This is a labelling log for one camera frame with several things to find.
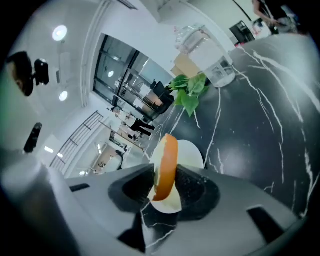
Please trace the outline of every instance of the white wall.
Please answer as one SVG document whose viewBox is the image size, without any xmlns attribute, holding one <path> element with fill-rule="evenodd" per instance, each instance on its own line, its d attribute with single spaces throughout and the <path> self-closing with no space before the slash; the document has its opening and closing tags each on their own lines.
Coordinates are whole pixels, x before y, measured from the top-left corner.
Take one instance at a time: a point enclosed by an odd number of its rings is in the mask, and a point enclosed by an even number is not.
<svg viewBox="0 0 320 256">
<path fill-rule="evenodd" d="M 240 21 L 243 21 L 250 30 L 252 29 L 252 23 L 250 20 L 232 0 L 190 0 L 189 3 L 216 22 L 216 24 L 222 28 L 229 38 L 234 37 L 230 28 Z M 245 7 L 244 9 L 246 11 L 253 9 L 251 0 L 238 0 L 238 3 L 242 8 Z M 254 15 L 252 12 L 253 10 L 250 11 L 249 17 Z"/>
<path fill-rule="evenodd" d="M 116 38 L 127 45 L 142 52 L 151 58 L 165 71 L 171 74 L 174 60 L 179 55 L 175 48 L 175 26 L 189 26 L 194 23 L 207 23 L 216 30 L 211 30 L 222 42 L 227 51 L 234 49 L 228 37 L 214 24 L 199 12 L 186 5 L 181 5 L 183 10 L 173 13 L 172 18 L 166 17 L 161 23 L 143 10 L 129 10 L 120 3 L 114 3 L 107 10 L 108 15 L 102 27 L 102 33 Z"/>
<path fill-rule="evenodd" d="M 35 87 L 32 95 L 27 98 L 38 115 L 37 121 L 43 124 L 35 153 L 68 115 L 81 106 L 81 57 L 97 6 L 97 3 L 83 0 L 48 1 L 30 18 L 10 52 L 14 54 L 27 51 L 32 64 L 39 58 L 45 59 L 49 64 L 49 84 Z M 52 38 L 54 29 L 59 25 L 65 25 L 68 29 L 63 43 Z M 59 54 L 63 52 L 68 52 L 71 56 L 71 80 L 68 84 L 61 85 L 57 84 L 54 75 L 60 68 Z M 68 91 L 68 98 L 60 102 L 59 95 L 64 90 Z"/>
</svg>

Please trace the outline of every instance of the gray machine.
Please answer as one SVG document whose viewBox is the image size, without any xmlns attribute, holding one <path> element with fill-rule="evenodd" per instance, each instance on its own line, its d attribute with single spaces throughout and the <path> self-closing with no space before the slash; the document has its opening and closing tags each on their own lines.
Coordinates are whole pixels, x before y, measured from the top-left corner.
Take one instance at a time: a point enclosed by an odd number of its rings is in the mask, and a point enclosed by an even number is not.
<svg viewBox="0 0 320 256">
<path fill-rule="evenodd" d="M 61 255 L 274 255 L 305 222 L 256 186 L 207 169 L 177 167 L 182 211 L 163 214 L 147 199 L 153 164 L 65 180 L 21 151 L 1 156 L 8 201 Z"/>
</svg>

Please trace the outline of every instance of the black table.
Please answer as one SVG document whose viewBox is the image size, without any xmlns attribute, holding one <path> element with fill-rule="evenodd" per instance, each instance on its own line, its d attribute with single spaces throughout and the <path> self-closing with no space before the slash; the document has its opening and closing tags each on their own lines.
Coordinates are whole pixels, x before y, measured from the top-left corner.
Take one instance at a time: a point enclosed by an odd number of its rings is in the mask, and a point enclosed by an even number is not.
<svg viewBox="0 0 320 256">
<path fill-rule="evenodd" d="M 206 168 L 249 180 L 303 217 L 320 167 L 317 48 L 305 36 L 276 35 L 230 56 L 236 79 L 210 85 L 191 118 L 181 106 L 158 117 L 143 161 L 172 134 L 194 143 Z"/>
</svg>

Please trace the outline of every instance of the window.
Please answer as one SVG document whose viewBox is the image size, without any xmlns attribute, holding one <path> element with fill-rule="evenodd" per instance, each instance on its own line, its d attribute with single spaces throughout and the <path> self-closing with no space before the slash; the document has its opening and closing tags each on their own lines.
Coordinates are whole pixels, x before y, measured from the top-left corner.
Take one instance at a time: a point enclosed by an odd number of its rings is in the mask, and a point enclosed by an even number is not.
<svg viewBox="0 0 320 256">
<path fill-rule="evenodd" d="M 96 64 L 94 91 L 114 107 L 131 108 L 137 118 L 151 121 L 163 103 L 150 86 L 154 79 L 168 82 L 162 73 L 170 77 L 141 52 L 106 36 Z"/>
</svg>

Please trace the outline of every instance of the ceiling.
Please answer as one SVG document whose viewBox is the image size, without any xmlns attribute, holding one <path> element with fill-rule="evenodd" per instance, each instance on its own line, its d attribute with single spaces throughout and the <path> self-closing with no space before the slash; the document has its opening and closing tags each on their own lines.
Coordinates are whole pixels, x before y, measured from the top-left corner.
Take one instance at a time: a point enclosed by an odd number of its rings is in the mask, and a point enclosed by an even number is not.
<svg viewBox="0 0 320 256">
<path fill-rule="evenodd" d="M 50 82 L 38 86 L 28 101 L 38 114 L 43 128 L 39 137 L 47 138 L 74 110 L 81 107 L 80 71 L 81 59 L 89 26 L 98 8 L 99 1 L 52 0 L 39 8 L 11 50 L 11 54 L 27 51 L 32 64 L 36 59 L 45 59 L 49 65 Z M 68 29 L 63 41 L 52 38 L 54 29 L 65 25 Z M 69 80 L 58 84 L 56 71 L 60 69 L 61 54 L 69 53 Z M 68 91 L 66 101 L 59 101 L 62 91 Z"/>
</svg>

